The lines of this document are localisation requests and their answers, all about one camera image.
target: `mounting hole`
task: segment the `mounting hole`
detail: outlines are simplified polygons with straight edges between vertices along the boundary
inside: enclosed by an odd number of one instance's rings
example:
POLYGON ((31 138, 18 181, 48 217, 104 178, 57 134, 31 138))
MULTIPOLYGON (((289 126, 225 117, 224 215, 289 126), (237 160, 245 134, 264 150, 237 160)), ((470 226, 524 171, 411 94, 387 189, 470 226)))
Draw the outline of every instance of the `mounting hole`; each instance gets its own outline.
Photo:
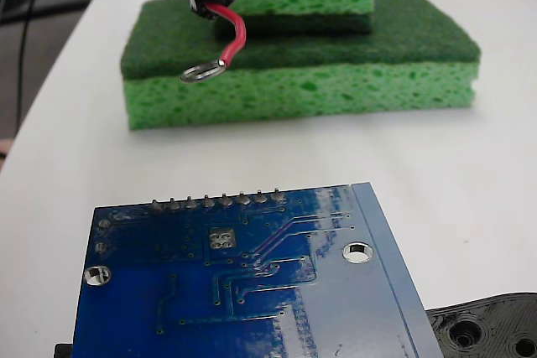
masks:
POLYGON ((537 345, 535 345, 533 340, 521 339, 514 347, 514 350, 517 351, 518 355, 523 356, 524 358, 535 356, 535 352, 537 352, 537 345))
POLYGON ((367 263, 373 257, 373 249, 367 243, 349 243, 343 248, 343 257, 351 263, 367 263))
POLYGON ((481 340, 482 331, 478 324, 470 320, 462 320, 451 327, 450 338, 459 347, 468 348, 481 340))
POLYGON ((101 287, 107 284, 112 272, 106 266, 93 266, 84 270, 84 282, 90 287, 101 287))

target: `metal ring terminal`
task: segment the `metal ring terminal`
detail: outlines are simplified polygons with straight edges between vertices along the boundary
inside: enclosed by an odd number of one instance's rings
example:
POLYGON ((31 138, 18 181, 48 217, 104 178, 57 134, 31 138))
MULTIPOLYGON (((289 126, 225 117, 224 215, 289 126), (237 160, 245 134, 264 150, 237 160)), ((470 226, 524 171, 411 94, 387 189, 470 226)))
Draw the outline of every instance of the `metal ring terminal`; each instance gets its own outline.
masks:
POLYGON ((181 75, 181 81, 186 84, 199 83, 216 77, 217 75, 221 75, 226 71, 226 68, 226 62, 223 60, 214 60, 185 70, 181 75))

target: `gray floor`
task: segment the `gray floor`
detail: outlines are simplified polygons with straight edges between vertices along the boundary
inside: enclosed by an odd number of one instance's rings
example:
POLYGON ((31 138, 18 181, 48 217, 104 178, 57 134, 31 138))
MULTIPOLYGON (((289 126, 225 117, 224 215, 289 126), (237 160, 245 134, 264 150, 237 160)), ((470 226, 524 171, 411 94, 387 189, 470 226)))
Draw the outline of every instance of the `gray floor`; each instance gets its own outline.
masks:
MULTIPOLYGON (((24 58, 23 112, 30 108, 39 88, 60 54, 82 12, 34 20, 28 31, 24 58)), ((22 24, 0 26, 0 138, 15 130, 18 47, 22 24)))

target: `red insulated wire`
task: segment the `red insulated wire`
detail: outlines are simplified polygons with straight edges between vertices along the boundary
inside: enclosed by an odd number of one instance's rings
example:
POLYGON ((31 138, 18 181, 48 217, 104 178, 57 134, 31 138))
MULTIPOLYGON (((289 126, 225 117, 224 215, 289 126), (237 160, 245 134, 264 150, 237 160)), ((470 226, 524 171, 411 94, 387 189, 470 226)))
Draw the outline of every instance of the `red insulated wire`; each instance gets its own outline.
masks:
POLYGON ((246 44, 246 25, 241 16, 233 12, 230 8, 222 6, 217 3, 206 3, 206 8, 212 12, 221 15, 225 19, 229 20, 235 26, 235 40, 231 42, 222 52, 222 59, 227 67, 232 63, 233 57, 242 49, 246 44))

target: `white table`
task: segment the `white table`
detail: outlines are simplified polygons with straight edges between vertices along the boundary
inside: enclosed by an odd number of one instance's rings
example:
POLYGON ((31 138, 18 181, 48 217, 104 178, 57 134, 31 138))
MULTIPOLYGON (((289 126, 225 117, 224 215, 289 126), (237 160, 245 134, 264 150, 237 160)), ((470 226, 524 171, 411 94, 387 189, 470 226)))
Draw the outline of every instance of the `white table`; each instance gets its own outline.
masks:
POLYGON ((94 207, 152 199, 371 181, 427 309, 537 292, 537 0, 431 0, 482 48, 469 110, 129 132, 145 1, 92 2, 0 174, 0 356, 70 342, 94 207))

